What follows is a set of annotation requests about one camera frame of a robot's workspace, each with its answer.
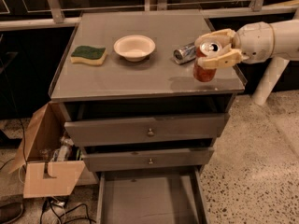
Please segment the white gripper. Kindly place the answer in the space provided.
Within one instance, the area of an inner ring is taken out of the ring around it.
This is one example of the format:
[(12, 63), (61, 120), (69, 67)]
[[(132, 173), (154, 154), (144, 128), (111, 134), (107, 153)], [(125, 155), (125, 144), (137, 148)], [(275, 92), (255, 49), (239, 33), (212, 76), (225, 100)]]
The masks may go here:
[[(200, 57), (196, 64), (204, 69), (219, 69), (232, 67), (241, 61), (249, 64), (266, 61), (273, 51), (274, 32), (269, 23), (256, 22), (246, 24), (236, 33), (232, 29), (221, 29), (200, 35), (194, 45), (199, 47), (204, 41), (219, 42), (224, 48)], [(228, 45), (232, 41), (234, 49)]]

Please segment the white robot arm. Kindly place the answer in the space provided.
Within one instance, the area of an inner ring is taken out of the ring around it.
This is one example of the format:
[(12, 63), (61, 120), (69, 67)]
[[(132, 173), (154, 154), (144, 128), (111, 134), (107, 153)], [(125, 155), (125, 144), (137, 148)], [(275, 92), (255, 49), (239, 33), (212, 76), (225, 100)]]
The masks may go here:
[(199, 36), (195, 46), (203, 54), (197, 58), (196, 65), (203, 69), (263, 63), (273, 57), (298, 61), (299, 20), (255, 22), (237, 31), (222, 29)]

